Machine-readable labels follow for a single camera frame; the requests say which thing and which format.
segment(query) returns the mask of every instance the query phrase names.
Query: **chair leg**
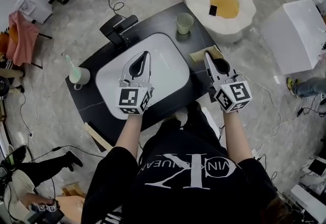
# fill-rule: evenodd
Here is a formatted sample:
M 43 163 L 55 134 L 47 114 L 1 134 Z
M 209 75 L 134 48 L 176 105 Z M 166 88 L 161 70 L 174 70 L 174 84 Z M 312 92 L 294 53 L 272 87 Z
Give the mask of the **chair leg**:
M 53 38 L 53 37 L 47 36 L 47 35 L 42 34 L 42 33 L 39 33 L 39 36 L 42 36 L 42 37 L 44 37 L 44 38 L 48 38 L 48 39 L 52 39 L 52 38 Z
M 40 68 L 40 69 L 43 69 L 43 67 L 42 67 L 42 66 L 36 65 L 36 64 L 35 64 L 35 63 L 33 63 L 33 62 L 31 62 L 31 65 L 33 65 L 33 66 L 36 66 L 36 67 L 38 67 L 38 68 Z

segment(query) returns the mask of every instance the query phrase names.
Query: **black table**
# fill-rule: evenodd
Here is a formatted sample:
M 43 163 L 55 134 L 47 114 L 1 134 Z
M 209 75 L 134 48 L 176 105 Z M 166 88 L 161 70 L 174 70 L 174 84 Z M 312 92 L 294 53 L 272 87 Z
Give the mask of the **black table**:
M 195 19 L 194 26 L 187 35 L 179 34 L 176 29 L 176 16 L 183 12 L 190 13 Z M 213 46 L 215 42 L 184 3 L 174 5 L 138 23 L 124 33 L 124 36 L 130 40 L 127 47 L 117 49 L 109 42 L 80 65 L 91 72 L 90 82 L 80 91 L 75 91 L 74 85 L 68 77 L 66 78 L 70 94 L 83 121 L 91 123 L 111 145 L 116 143 L 125 120 L 119 120 L 110 113 L 96 86 L 96 73 L 119 54 L 155 33 L 164 33 L 170 37 L 187 62 L 190 77 L 183 88 L 154 104 L 144 113 L 142 130 L 206 94 L 207 88 L 211 85 L 204 62 L 194 63 L 189 54 Z

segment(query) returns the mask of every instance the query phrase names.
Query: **black t-shirt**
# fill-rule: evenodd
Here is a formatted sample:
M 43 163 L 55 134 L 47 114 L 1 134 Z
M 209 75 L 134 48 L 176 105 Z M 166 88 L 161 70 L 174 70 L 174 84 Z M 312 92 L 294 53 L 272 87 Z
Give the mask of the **black t-shirt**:
M 236 164 L 179 130 L 161 138 L 140 167 L 126 149 L 113 148 L 96 169 L 81 222 L 259 223 L 276 196 L 260 162 Z

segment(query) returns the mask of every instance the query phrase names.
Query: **brown hair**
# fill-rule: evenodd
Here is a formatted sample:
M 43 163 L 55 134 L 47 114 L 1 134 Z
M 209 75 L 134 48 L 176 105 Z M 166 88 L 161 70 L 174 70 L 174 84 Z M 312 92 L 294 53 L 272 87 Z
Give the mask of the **brown hair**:
M 288 211 L 285 203 L 279 198 L 273 199 L 266 209 L 261 211 L 262 224 L 290 224 L 293 223 L 292 213 Z

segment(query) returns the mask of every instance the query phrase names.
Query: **mug handle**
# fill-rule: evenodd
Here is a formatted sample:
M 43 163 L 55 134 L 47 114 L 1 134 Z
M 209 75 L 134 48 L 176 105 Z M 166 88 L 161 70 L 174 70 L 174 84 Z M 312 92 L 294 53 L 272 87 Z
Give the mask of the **mug handle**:
M 77 88 L 77 85 L 79 85 L 79 84 L 76 83 L 76 84 L 73 86 L 73 88 L 74 88 L 76 91 L 82 89 L 83 85 L 79 85 L 79 88 Z

